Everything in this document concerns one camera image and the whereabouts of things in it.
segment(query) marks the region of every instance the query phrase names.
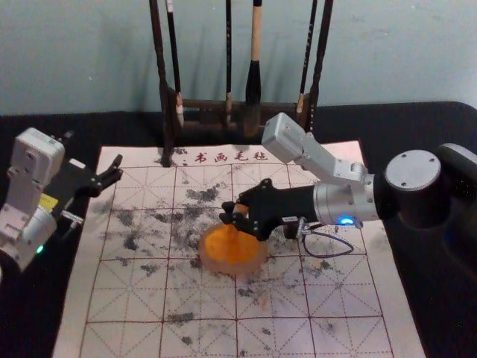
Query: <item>grid paper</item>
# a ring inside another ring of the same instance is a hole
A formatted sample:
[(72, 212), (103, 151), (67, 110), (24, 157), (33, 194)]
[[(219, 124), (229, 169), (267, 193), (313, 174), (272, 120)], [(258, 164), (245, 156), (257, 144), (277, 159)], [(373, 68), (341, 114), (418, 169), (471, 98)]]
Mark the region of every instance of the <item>grid paper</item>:
[[(326, 148), (362, 161), (357, 142)], [(124, 174), (90, 202), (54, 357), (424, 357), (381, 222), (321, 228), (355, 248), (326, 260), (279, 227), (257, 273), (214, 274), (198, 239), (222, 202), (318, 179), (259, 145), (176, 148), (171, 168), (160, 152), (103, 148), (98, 172), (122, 154)]]

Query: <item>calligraphy brush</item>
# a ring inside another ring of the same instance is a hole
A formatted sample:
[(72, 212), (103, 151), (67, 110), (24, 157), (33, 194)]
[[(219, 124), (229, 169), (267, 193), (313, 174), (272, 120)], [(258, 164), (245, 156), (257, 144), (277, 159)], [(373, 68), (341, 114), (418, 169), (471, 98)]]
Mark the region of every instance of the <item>calligraphy brush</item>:
[(232, 0), (225, 2), (225, 21), (227, 31), (227, 96), (226, 113), (227, 124), (232, 114)]
[(310, 16), (310, 23), (308, 26), (308, 36), (306, 38), (305, 61), (303, 62), (303, 71), (301, 74), (300, 94), (298, 95), (298, 102), (297, 102), (297, 113), (301, 113), (303, 111), (306, 74), (308, 72), (308, 61), (310, 58), (310, 49), (312, 48), (313, 30), (315, 28), (315, 15), (316, 15), (317, 3), (318, 3), (318, 0), (313, 0), (312, 14)]
[(315, 111), (318, 103), (318, 95), (320, 94), (320, 78), (323, 69), (323, 59), (326, 51), (326, 41), (328, 40), (329, 23), (331, 22), (331, 13), (333, 9), (333, 0), (325, 0), (323, 7), (323, 16), (321, 18), (320, 37), (318, 38), (318, 49), (316, 53), (315, 72), (313, 74), (313, 83), (310, 88), (310, 96), (308, 102), (308, 118), (306, 120), (305, 131), (313, 131), (315, 122)]
[(262, 0), (253, 0), (252, 52), (245, 90), (245, 136), (255, 135), (260, 126), (260, 46), (262, 41)]
[(180, 92), (179, 59), (177, 57), (176, 30), (174, 26), (174, 6), (172, 0), (165, 0), (167, 7), (167, 23), (169, 27), (169, 37), (171, 38), (172, 68), (174, 70), (174, 85), (176, 89), (176, 113), (180, 126), (184, 126), (184, 107), (182, 94)]

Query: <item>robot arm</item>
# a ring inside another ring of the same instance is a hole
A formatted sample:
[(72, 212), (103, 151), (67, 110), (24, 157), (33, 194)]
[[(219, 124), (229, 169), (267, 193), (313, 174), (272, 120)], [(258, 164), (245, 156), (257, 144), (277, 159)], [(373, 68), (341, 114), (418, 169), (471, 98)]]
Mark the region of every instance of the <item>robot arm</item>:
[(301, 237), (313, 222), (361, 227), (362, 222), (397, 213), (409, 227), (429, 228), (449, 216), (456, 185), (466, 188), (460, 190), (462, 197), (476, 199), (477, 156), (458, 145), (442, 145), (435, 153), (401, 153), (385, 172), (374, 175), (361, 163), (333, 157), (284, 113), (267, 122), (262, 144), (284, 163), (293, 160), (322, 181), (276, 189), (264, 179), (240, 194), (237, 204), (246, 210), (224, 203), (221, 220), (258, 240), (266, 240), (282, 224), (299, 224), (297, 237)]
[(96, 175), (76, 159), (65, 158), (62, 139), (29, 128), (15, 141), (10, 185), (0, 210), (1, 269), (23, 271), (57, 229), (63, 217), (71, 228), (83, 219), (68, 211), (80, 196), (96, 197), (121, 179), (119, 155), (104, 173)]

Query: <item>black tablecloth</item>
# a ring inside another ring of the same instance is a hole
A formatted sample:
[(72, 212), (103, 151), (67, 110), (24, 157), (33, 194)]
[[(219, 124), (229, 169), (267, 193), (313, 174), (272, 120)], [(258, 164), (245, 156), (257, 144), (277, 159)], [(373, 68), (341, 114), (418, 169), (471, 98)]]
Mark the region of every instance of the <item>black tablecloth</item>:
[[(315, 137), (322, 143), (359, 139), (371, 172), (408, 149), (454, 142), (477, 153), (477, 110), (433, 102), (321, 107)], [(0, 170), (7, 169), (14, 137), (34, 126), (60, 135), (74, 130), (67, 154), (95, 168), (102, 145), (162, 145), (160, 113), (91, 113), (0, 118)], [(189, 134), (178, 145), (259, 143), (237, 134)], [(0, 176), (0, 202), (7, 178)], [(74, 211), (85, 213), (87, 202)], [(418, 233), (398, 219), (385, 223), (397, 268), (428, 357), (477, 357), (477, 285), (449, 260), (439, 230)], [(0, 356), (49, 357), (60, 326), (79, 233), (50, 240), (15, 285), (0, 292)]]

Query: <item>wire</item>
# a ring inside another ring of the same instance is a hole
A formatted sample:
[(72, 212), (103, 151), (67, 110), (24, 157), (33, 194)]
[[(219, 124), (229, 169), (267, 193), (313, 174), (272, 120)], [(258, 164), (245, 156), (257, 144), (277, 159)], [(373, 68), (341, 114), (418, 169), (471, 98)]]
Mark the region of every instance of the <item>wire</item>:
[(335, 240), (335, 241), (338, 241), (342, 244), (345, 244), (349, 249), (347, 251), (343, 251), (343, 252), (340, 252), (338, 254), (326, 254), (326, 255), (317, 255), (317, 254), (313, 254), (312, 252), (310, 252), (310, 250), (306, 247), (306, 237), (308, 235), (303, 235), (303, 238), (302, 238), (302, 243), (303, 243), (303, 249), (305, 250), (305, 252), (310, 255), (311, 257), (316, 257), (318, 259), (329, 259), (331, 257), (338, 257), (338, 256), (343, 256), (343, 255), (348, 255), (348, 254), (351, 254), (353, 252), (353, 250), (355, 249), (349, 242), (347, 241), (344, 241), (343, 239), (340, 239), (339, 237), (336, 237), (336, 236), (333, 236), (333, 235), (329, 235), (328, 233), (321, 233), (319, 231), (315, 231), (315, 229), (318, 229), (319, 227), (323, 227), (324, 225), (322, 224), (316, 224), (316, 225), (313, 225), (310, 227), (310, 230), (311, 232), (314, 234), (314, 235), (318, 235), (318, 236), (323, 236), (323, 237), (327, 237), (329, 239), (332, 239), (332, 240)]

